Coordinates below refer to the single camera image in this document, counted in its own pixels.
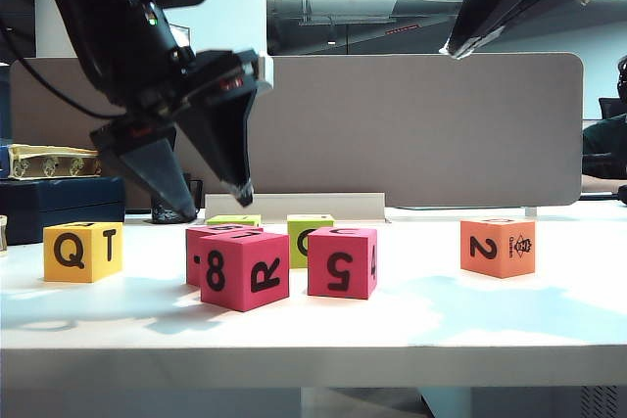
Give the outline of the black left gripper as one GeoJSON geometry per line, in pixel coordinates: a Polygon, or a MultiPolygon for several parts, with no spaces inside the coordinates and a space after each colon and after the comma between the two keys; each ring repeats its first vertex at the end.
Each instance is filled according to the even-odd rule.
{"type": "Polygon", "coordinates": [[[259,56],[252,50],[210,50],[170,76],[115,95],[121,117],[92,131],[101,155],[120,155],[137,183],[183,221],[196,207],[166,131],[178,126],[243,208],[254,199],[248,152],[248,117],[259,86],[259,56]]]}

